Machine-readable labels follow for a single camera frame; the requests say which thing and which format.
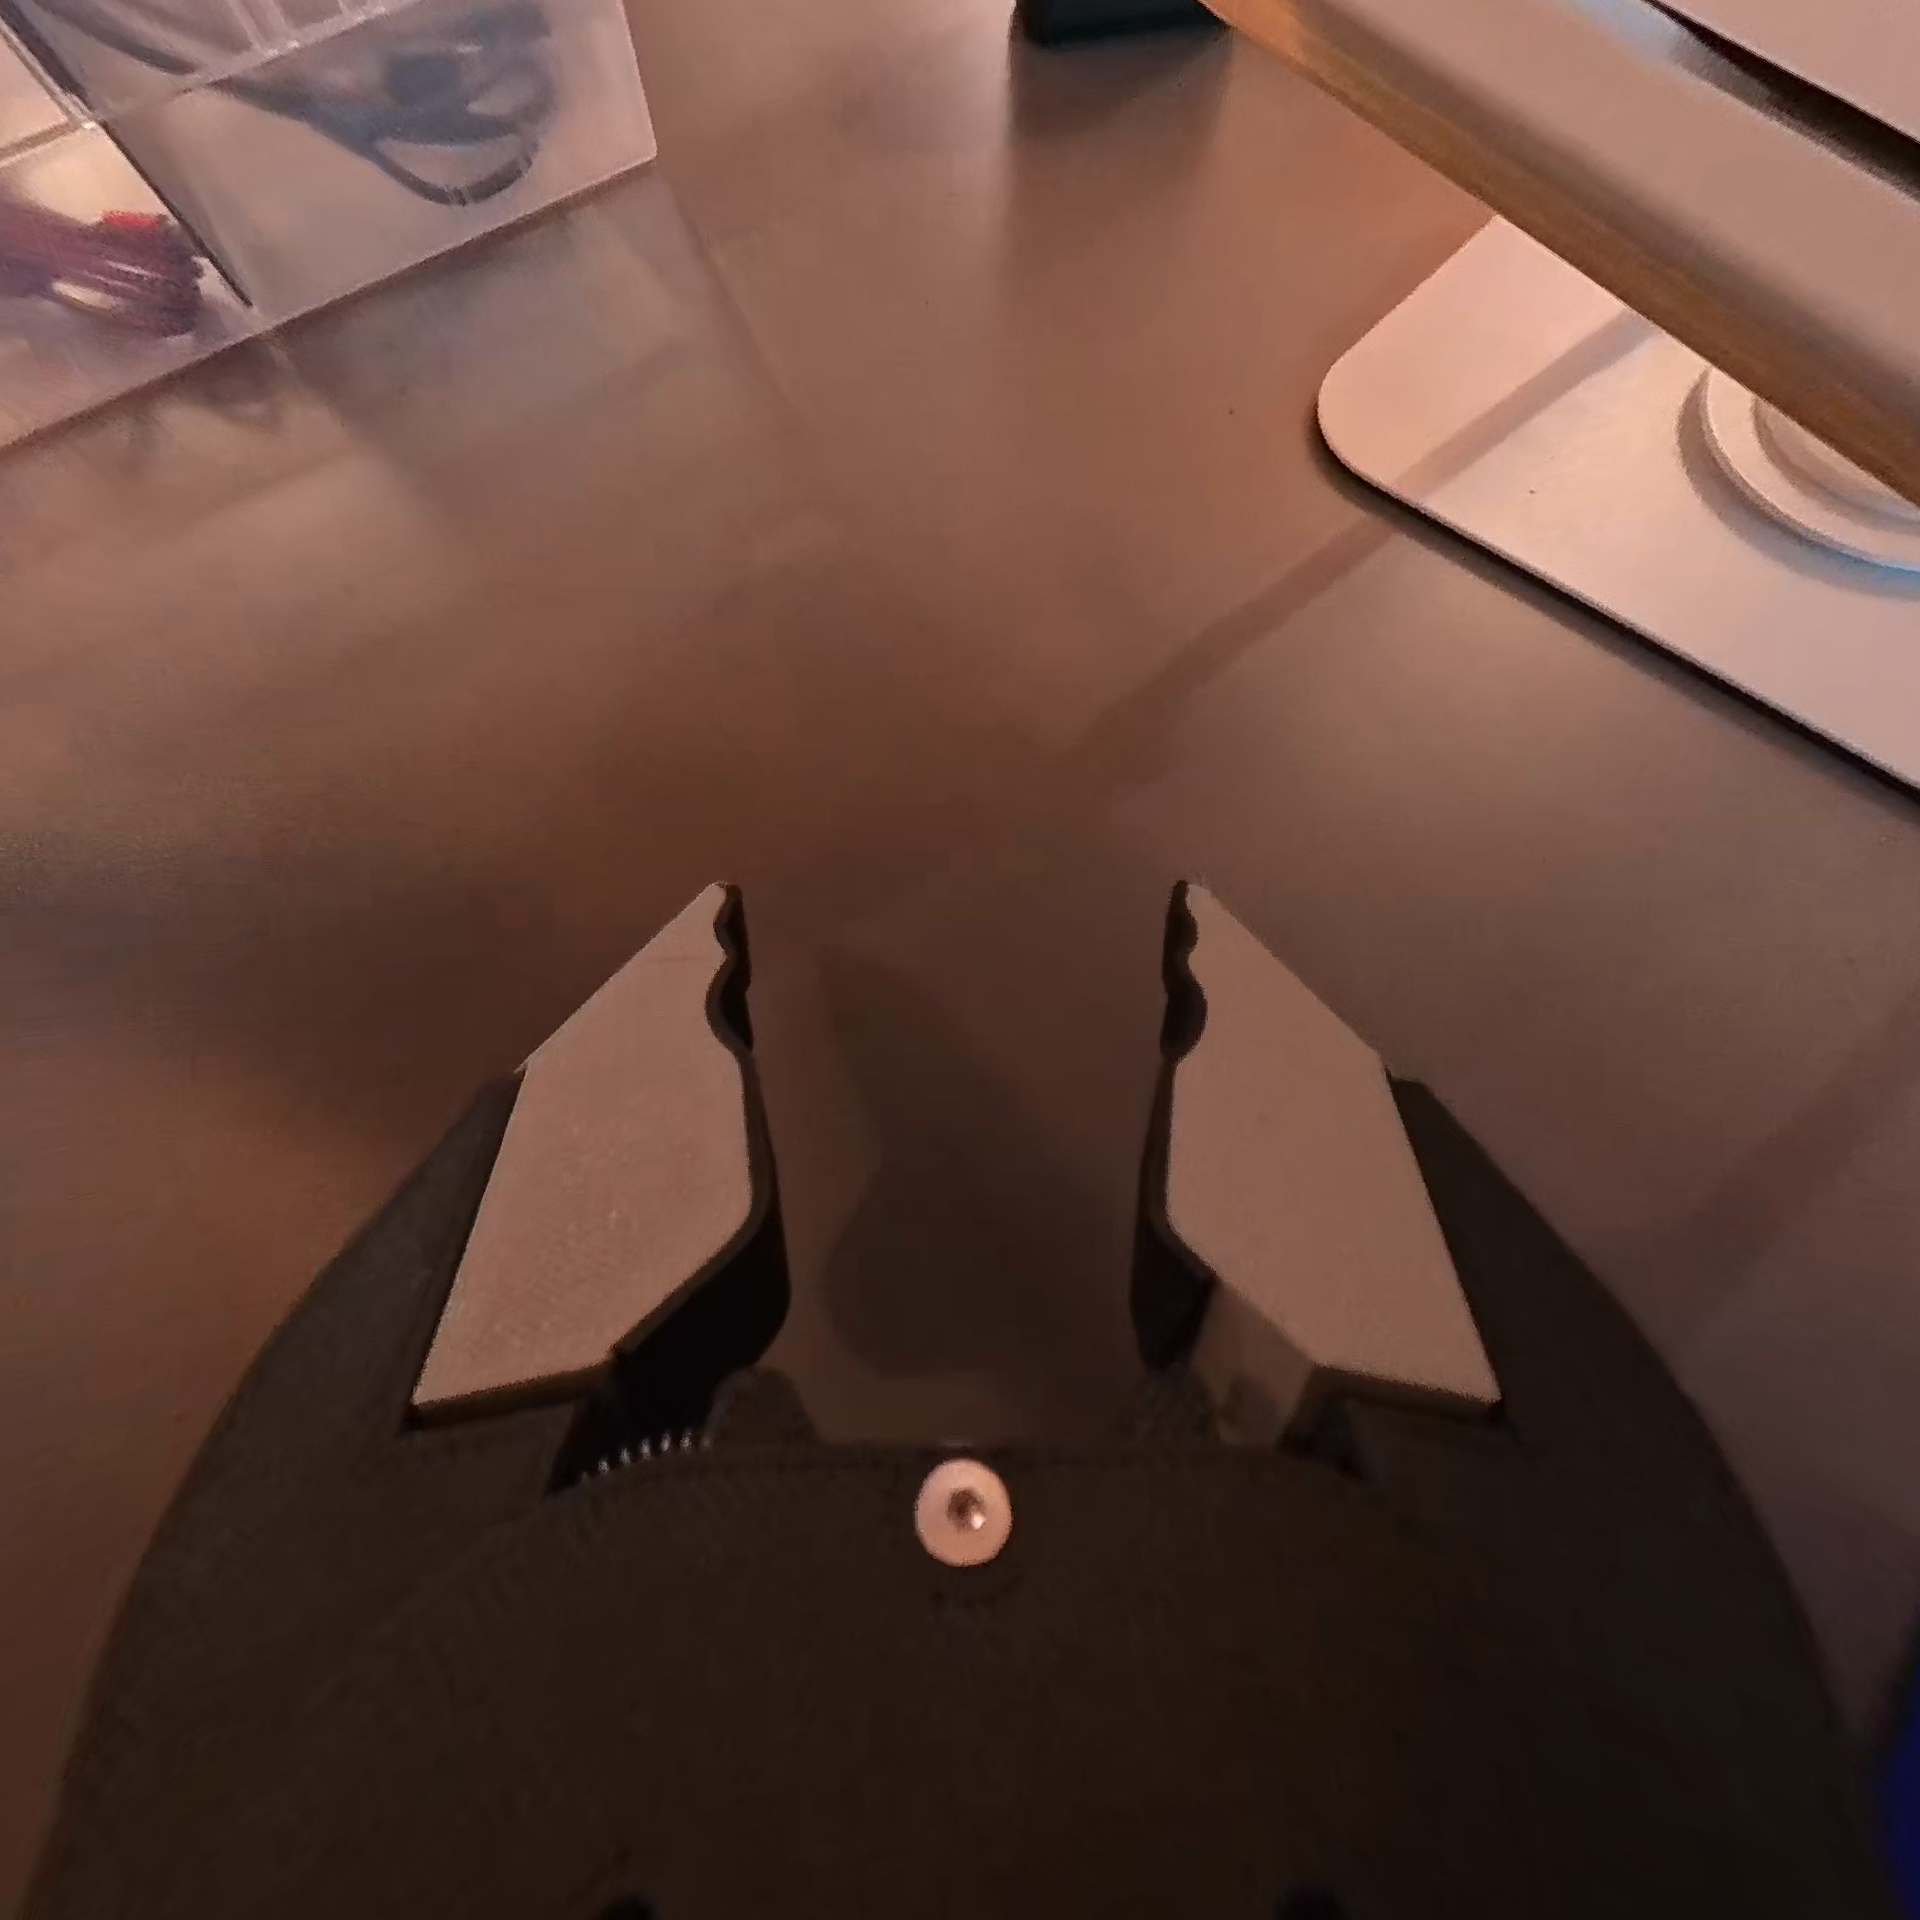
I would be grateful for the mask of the clear acrylic box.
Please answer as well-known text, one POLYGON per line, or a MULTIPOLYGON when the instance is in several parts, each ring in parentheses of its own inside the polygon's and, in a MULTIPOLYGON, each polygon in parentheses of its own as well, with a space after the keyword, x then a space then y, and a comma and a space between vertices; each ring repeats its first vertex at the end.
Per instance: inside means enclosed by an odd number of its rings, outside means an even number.
POLYGON ((658 155, 613 2, 7 2, 2 444, 658 155))

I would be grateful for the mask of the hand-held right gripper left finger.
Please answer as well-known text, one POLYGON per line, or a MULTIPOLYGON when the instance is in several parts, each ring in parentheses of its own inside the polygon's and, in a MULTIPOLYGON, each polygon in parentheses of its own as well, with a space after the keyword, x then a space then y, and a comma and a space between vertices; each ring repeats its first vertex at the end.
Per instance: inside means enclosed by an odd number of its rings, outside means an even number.
POLYGON ((698 1428, 790 1280, 747 902, 713 881, 518 1069, 410 1408, 698 1428))

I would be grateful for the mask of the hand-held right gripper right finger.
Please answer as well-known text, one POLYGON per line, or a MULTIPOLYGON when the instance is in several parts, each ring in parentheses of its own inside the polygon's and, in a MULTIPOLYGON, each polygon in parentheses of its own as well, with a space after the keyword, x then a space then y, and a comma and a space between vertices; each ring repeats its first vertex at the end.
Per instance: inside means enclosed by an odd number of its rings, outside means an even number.
POLYGON ((1502 1404, 1381 1054, 1213 888, 1173 888, 1129 1307, 1139 1353, 1228 1445, 1346 1404, 1502 1404))

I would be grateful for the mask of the wooden display board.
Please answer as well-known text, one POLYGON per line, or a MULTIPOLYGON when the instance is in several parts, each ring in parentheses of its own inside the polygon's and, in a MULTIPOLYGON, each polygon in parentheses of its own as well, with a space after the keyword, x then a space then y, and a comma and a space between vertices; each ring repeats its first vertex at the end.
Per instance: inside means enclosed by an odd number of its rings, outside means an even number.
POLYGON ((1916 164, 1785 115, 1652 3, 1213 11, 1916 501, 1916 164))

